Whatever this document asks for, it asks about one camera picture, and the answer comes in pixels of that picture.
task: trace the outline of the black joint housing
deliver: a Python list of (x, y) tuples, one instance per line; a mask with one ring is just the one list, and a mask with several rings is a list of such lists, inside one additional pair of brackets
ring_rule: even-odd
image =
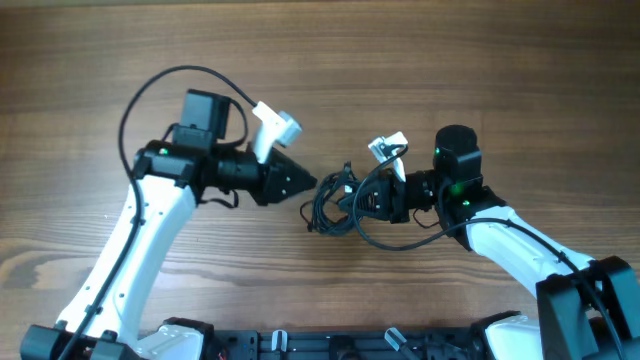
[(173, 144), (211, 150), (227, 133), (230, 104), (226, 96), (189, 89)]
[(436, 134), (433, 168), (454, 184), (482, 176), (482, 153), (473, 129), (463, 125), (446, 126)]

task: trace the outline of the black cable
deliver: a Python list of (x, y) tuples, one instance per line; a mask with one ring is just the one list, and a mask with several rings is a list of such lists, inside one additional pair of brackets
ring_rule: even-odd
[(416, 224), (418, 224), (418, 226), (420, 226), (421, 228), (423, 228), (423, 229), (431, 229), (432, 227), (440, 224), (440, 221), (436, 221), (431, 225), (425, 225), (425, 224), (421, 223), (420, 221), (418, 221), (418, 219), (416, 219), (416, 213), (418, 212), (418, 210), (420, 210), (420, 209), (415, 209), (413, 211), (412, 217), (413, 217), (413, 221), (415, 221)]
[(209, 199), (209, 200), (200, 200), (200, 204), (207, 204), (207, 203), (216, 203), (216, 204), (220, 204), (224, 207), (226, 207), (227, 209), (235, 209), (238, 207), (238, 205), (240, 204), (240, 199), (238, 198), (238, 192), (231, 189), (229, 190), (233, 193), (233, 204), (228, 202), (227, 200), (224, 199), (220, 199), (220, 198), (213, 198), (213, 199)]
[[(127, 237), (127, 241), (125, 242), (124, 246), (122, 247), (122, 251), (120, 252), (120, 255), (118, 255), (118, 258), (116, 259), (116, 262), (114, 263), (113, 268), (111, 268), (111, 271), (109, 271), (109, 274), (107, 275), (107, 278), (105, 279), (104, 283), (102, 284), (102, 287), (100, 287), (100, 290), (98, 291), (98, 294), (96, 295), (93, 303), (86, 309), (86, 315), (82, 319), (82, 322), (80, 322), (80, 325), (76, 329), (76, 331), (73, 334), (73, 336), (71, 336), (71, 339), (69, 340), (69, 342), (65, 346), (64, 350), (60, 354), (60, 357), (58, 357), (58, 359), (60, 359), (60, 360), (66, 359), (73, 352), (73, 350), (74, 350), (73, 348), (74, 348), (76, 342), (78, 341), (78, 339), (80, 338), (80, 336), (82, 335), (84, 330), (89, 325), (89, 322), (91, 322), (91, 319), (93, 319), (93, 316), (98, 311), (98, 308), (100, 307), (100, 304), (102, 304), (102, 301), (104, 300), (104, 296), (106, 295), (107, 291), (109, 290), (109, 287), (111, 286), (111, 283), (113, 282), (113, 279), (118, 274), (118, 271), (120, 270), (120, 267), (122, 266), (122, 263), (126, 259), (128, 253), (129, 253), (129, 249), (131, 248), (131, 245), (133, 244), (133, 241), (134, 241), (134, 239), (135, 239), (135, 237), (136, 237), (136, 235), (138, 233), (138, 229), (140, 227), (140, 219), (142, 219), (142, 210), (143, 210), (143, 207), (142, 207), (142, 195), (140, 194), (140, 189), (138, 187), (138, 183), (137, 183), (136, 179), (133, 176), (133, 173), (131, 171), (131, 167), (129, 166), (129, 162), (127, 161), (127, 157), (126, 157), (126, 154), (125, 154), (125, 151), (124, 151), (124, 126), (125, 126), (125, 124), (127, 122), (127, 119), (129, 118), (129, 114), (131, 113), (131, 110), (133, 109), (133, 106), (136, 104), (138, 99), (140, 99), (140, 97), (142, 96), (144, 91), (147, 90), (147, 88), (149, 86), (151, 86), (153, 83), (155, 83), (156, 81), (158, 81), (160, 78), (164, 77), (165, 75), (171, 74), (171, 73), (176, 72), (176, 71), (182, 71), (182, 70), (202, 71), (202, 72), (208, 73), (210, 75), (213, 75), (213, 76), (217, 77), (218, 79), (222, 80), (223, 82), (225, 82), (227, 85), (231, 86), (231, 88), (234, 89), (240, 96), (242, 96), (249, 104), (251, 104), (251, 106), (255, 107), (257, 105), (255, 101), (251, 100), (251, 98), (249, 96), (247, 96), (247, 94), (245, 94), (244, 91), (242, 91), (236, 84), (231, 82), (231, 80), (227, 79), (224, 75), (220, 74), (219, 72), (217, 72), (215, 70), (206, 68), (204, 66), (197, 66), (197, 65), (180, 65), (180, 66), (175, 66), (175, 67), (163, 70), (160, 73), (158, 73), (157, 75), (155, 75), (154, 77), (152, 77), (151, 79), (147, 80), (147, 82), (144, 85), (142, 85), (142, 87), (135, 93), (133, 98), (129, 101), (129, 104), (127, 105), (127, 108), (126, 108), (124, 114), (122, 115), (122, 119), (120, 120), (120, 126), (118, 128), (118, 154), (120, 156), (120, 161), (122, 162), (122, 166), (124, 167), (125, 173), (127, 174), (127, 177), (129, 178), (129, 183), (131, 184), (131, 188), (133, 189), (133, 194), (134, 194), (135, 202), (136, 202), (136, 212), (135, 212), (135, 215), (133, 217), (133, 224), (131, 226), (131, 231), (129, 232), (129, 236)], [(244, 112), (242, 111), (242, 107), (239, 106), (239, 104), (237, 104), (237, 107), (238, 107), (238, 110), (240, 111), (240, 113), (244, 117)], [(246, 121), (245, 121), (245, 136), (243, 136), (243, 139), (246, 138), (246, 132), (247, 132), (247, 124), (246, 124)]]
[[(300, 206), (300, 216), (307, 223), (307, 230), (315, 230), (320, 234), (331, 236), (342, 236), (351, 231), (354, 226), (354, 218), (350, 214), (334, 221), (327, 216), (324, 211), (324, 206), (327, 202), (337, 205), (337, 202), (331, 201), (330, 199), (343, 186), (349, 186), (355, 189), (359, 185), (360, 181), (351, 170), (350, 163), (346, 163), (341, 172), (335, 172), (325, 177), (318, 186), (313, 200), (307, 201)], [(311, 220), (307, 219), (303, 213), (304, 208), (308, 205), (311, 205), (312, 209)]]
[(167, 131), (164, 132), (164, 135), (162, 135), (162, 138), (160, 140), (167, 141), (167, 138), (169, 137), (169, 135), (171, 134), (173, 129), (175, 129), (175, 127), (178, 126), (178, 125), (180, 125), (180, 124), (173, 123), (173, 124), (169, 125), (169, 127), (167, 128)]

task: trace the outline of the wood grain surface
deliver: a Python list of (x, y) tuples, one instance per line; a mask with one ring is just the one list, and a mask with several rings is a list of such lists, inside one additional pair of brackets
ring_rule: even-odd
[[(551, 237), (640, 269), (638, 2), (331, 2), (50, 8), (0, 12), (0, 358), (52, 325), (90, 272), (123, 204), (118, 120), (177, 64), (212, 67), (305, 131), (286, 149), (316, 177), (402, 130), (407, 171), (436, 131), (474, 127), (489, 184)], [(134, 110), (127, 151), (179, 119), (172, 75)], [(251, 128), (258, 126), (253, 118)], [(229, 138), (240, 133), (230, 121)], [(219, 329), (463, 325), (534, 299), (498, 266), (442, 239), (406, 253), (356, 234), (308, 233), (303, 194), (260, 208), (200, 207), (169, 252), (142, 327), (181, 316)], [(422, 216), (432, 220), (433, 214)], [(365, 221), (405, 244), (416, 224)]]

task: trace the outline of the white arm segment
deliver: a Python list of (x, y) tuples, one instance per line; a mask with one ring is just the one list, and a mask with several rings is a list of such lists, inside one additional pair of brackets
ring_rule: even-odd
[[(476, 213), (473, 219), (498, 218), (511, 220), (540, 236), (558, 251), (564, 252), (578, 269), (589, 266), (592, 257), (577, 253), (551, 240), (524, 222), (508, 206), (496, 206)], [(536, 283), (549, 275), (571, 273), (571, 269), (526, 234), (497, 223), (476, 223), (467, 226), (469, 245), (505, 269), (529, 292), (536, 296)], [(538, 321), (518, 315), (497, 321), (486, 330), (487, 341), (497, 360), (542, 360), (542, 344)]]
[[(575, 252), (551, 240), (548, 236), (524, 222), (508, 206), (495, 206), (476, 213), (473, 219), (498, 218), (511, 220), (540, 236), (558, 251), (564, 252), (578, 269), (589, 266), (592, 257)], [(467, 226), (469, 245), (479, 255), (486, 256), (505, 269), (529, 292), (536, 296), (536, 283), (549, 275), (566, 275), (571, 269), (526, 234), (497, 223), (476, 223)]]
[(485, 334), (496, 360), (543, 360), (538, 320), (508, 317), (489, 325)]
[[(129, 255), (105, 296), (102, 311), (94, 316), (84, 332), (100, 338), (105, 330), (115, 331), (118, 342), (126, 343), (132, 349), (136, 349), (142, 309), (160, 266), (173, 239), (196, 207), (191, 188), (176, 187), (175, 180), (147, 175), (138, 184), (144, 206), (144, 225), (140, 226)], [(67, 331), (77, 330), (86, 314), (85, 309), (93, 303), (129, 236), (134, 214), (135, 197), (129, 187), (120, 219), (98, 262), (78, 294), (58, 317), (58, 321), (67, 322)]]

